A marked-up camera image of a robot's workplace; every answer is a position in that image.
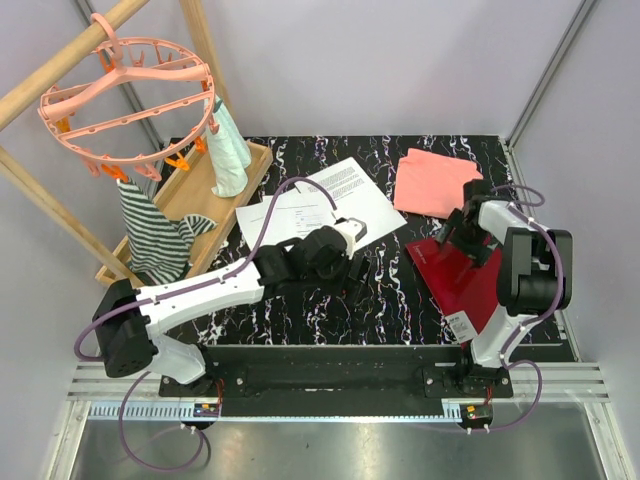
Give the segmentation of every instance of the striped cloth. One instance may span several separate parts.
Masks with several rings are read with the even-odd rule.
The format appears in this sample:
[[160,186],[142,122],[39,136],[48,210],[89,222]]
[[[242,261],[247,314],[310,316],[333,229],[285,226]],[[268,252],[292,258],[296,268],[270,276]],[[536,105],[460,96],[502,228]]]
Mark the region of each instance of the striped cloth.
[[129,268],[146,284],[175,282],[189,271],[195,237],[217,225],[202,215],[170,221],[133,181],[118,180],[120,203],[129,236]]

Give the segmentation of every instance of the white label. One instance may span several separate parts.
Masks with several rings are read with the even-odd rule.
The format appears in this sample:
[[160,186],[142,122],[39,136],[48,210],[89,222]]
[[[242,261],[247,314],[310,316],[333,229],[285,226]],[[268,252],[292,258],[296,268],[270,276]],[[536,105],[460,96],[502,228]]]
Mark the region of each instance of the white label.
[[471,320],[469,320],[464,310],[452,315],[447,315],[444,318],[456,336],[458,343],[468,342],[478,336],[478,332],[476,332],[476,329],[473,327]]

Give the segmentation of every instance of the hanger hook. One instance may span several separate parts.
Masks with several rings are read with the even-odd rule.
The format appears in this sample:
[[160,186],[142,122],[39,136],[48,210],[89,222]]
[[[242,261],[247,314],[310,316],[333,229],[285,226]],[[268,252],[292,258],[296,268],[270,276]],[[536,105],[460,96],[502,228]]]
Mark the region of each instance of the hanger hook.
[[116,32],[114,32],[113,28],[111,28],[111,25],[109,25],[107,19],[99,13],[91,14],[91,23],[93,22],[99,23],[109,37],[109,40],[111,41],[111,50],[113,51],[113,56],[111,58],[113,59],[113,63],[115,64],[116,68],[121,67],[122,58],[124,57],[124,55],[122,53],[122,46],[120,45],[120,41],[116,36]]

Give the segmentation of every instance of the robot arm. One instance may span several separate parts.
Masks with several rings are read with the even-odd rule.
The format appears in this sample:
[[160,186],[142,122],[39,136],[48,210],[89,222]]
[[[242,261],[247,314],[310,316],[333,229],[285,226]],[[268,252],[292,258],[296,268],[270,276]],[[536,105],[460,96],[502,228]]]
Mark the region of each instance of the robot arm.
[[[540,229],[556,247],[562,278]],[[498,244],[502,247],[496,284],[499,305],[484,330],[471,341],[474,365],[497,369],[508,363],[515,347],[543,321],[540,316],[552,306],[559,283],[562,296],[556,309],[565,308],[571,300],[571,234],[541,225],[534,228],[513,205],[496,200],[485,180],[465,185],[465,206],[454,211],[438,241],[450,241],[477,267],[484,265]]]
[[[303,240],[262,246],[246,265],[247,259],[242,258],[197,277],[137,291],[128,280],[114,283],[94,320],[120,305],[146,302],[96,328],[107,375],[119,378],[148,370],[193,384],[211,365],[201,348],[168,337],[164,334],[168,330],[223,308],[308,287],[345,295],[347,303],[354,303],[369,271],[365,257],[354,258],[355,244],[365,234],[362,222],[341,220],[333,227],[314,230]],[[171,292],[176,295],[167,298]]]

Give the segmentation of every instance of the wooden tray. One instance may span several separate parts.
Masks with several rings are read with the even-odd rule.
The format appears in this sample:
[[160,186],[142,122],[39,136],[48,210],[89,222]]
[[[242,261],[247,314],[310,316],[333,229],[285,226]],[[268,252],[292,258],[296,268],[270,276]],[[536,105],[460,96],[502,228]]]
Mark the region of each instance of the wooden tray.
[[[273,161],[271,150],[262,145],[249,143],[251,150],[251,165],[246,169],[249,182],[242,193],[233,198],[216,197],[211,188],[216,184],[216,176],[209,153],[198,153],[192,148],[185,160],[191,166],[188,171],[176,170],[154,197],[157,207],[170,220],[180,220],[188,213],[199,213],[218,222],[218,226],[211,232],[199,235],[191,248],[191,263],[193,266],[187,278],[200,275],[207,271],[215,258],[220,246],[231,232],[236,223],[236,207],[242,207],[249,202]],[[124,237],[113,254],[123,263],[131,259],[129,239]],[[116,277],[107,267],[103,266],[96,275],[103,285],[109,286]]]

